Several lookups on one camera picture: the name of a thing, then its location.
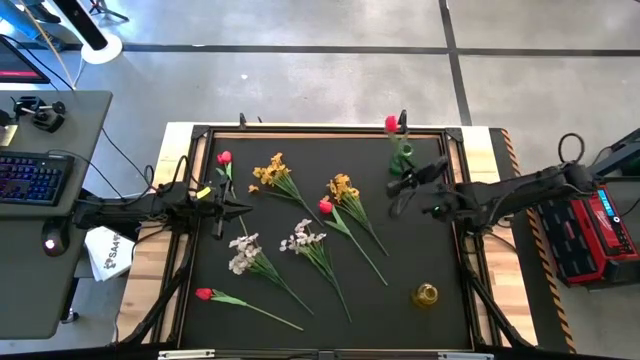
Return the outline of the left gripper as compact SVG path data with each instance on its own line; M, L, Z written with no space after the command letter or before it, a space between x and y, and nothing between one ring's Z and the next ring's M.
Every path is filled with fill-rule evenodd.
M226 217L242 216L253 210L251 204L233 197L225 199L225 174L219 173L217 181L209 181L195 193L196 214L202 218L213 218L211 231L213 238L222 238L223 215Z

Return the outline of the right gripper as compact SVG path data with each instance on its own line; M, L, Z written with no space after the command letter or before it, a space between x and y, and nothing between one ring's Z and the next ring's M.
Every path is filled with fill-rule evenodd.
M415 189L420 184L434 182L448 168L449 159L440 157L435 162L428 164L413 175L393 180L386 185L386 195L394 198L404 190ZM456 191L448 184L431 185L426 192L422 213L430 215L441 222L451 222L457 218L474 211L474 200L469 196Z

